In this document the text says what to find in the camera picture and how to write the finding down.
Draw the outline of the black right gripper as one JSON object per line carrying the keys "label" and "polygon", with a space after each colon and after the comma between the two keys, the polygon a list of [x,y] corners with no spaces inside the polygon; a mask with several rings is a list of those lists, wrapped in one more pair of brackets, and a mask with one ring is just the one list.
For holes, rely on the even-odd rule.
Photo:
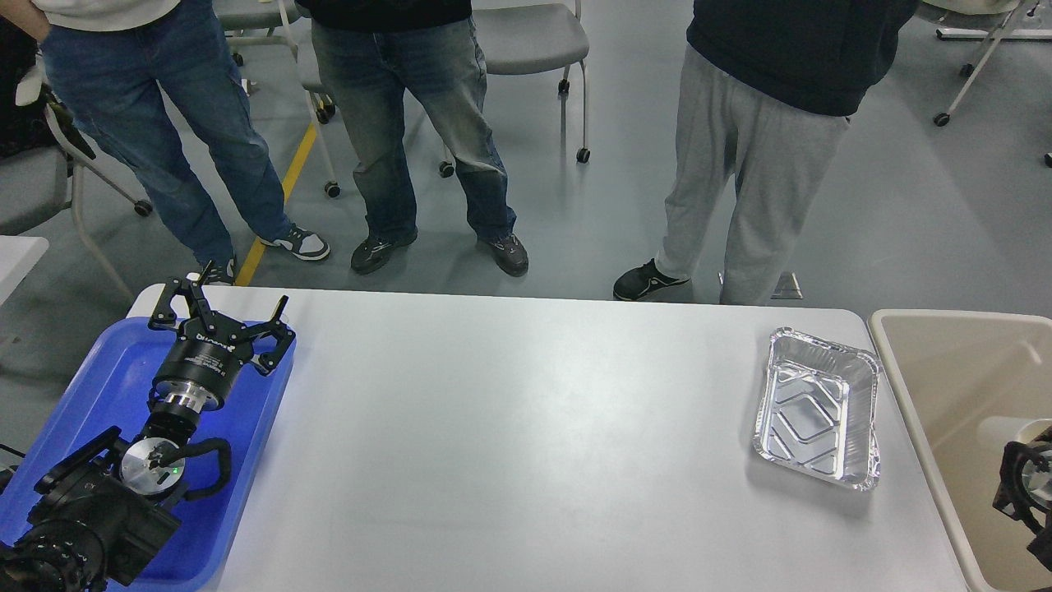
{"label": "black right gripper", "polygon": [[1033,512],[1050,513],[1050,435],[1051,428],[1045,428],[1029,442],[1004,445],[1000,483],[992,502],[995,510],[1011,520],[1021,520],[1033,534],[1047,528]]}

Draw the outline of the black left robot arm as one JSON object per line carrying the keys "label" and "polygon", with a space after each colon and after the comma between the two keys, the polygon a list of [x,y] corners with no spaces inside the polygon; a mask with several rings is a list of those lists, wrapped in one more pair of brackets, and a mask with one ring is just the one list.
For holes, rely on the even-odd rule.
{"label": "black left robot arm", "polygon": [[232,542],[292,371],[294,330],[194,280],[117,323],[2,495],[4,591],[191,591]]}

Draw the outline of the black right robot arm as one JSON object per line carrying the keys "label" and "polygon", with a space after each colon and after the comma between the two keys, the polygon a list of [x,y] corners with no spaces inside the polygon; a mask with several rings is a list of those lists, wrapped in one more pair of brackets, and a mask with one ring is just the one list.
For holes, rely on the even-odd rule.
{"label": "black right robot arm", "polygon": [[994,509],[1021,523],[1036,536],[1028,544],[1045,569],[1051,569],[1051,428],[1029,442],[1004,445],[1000,484]]}

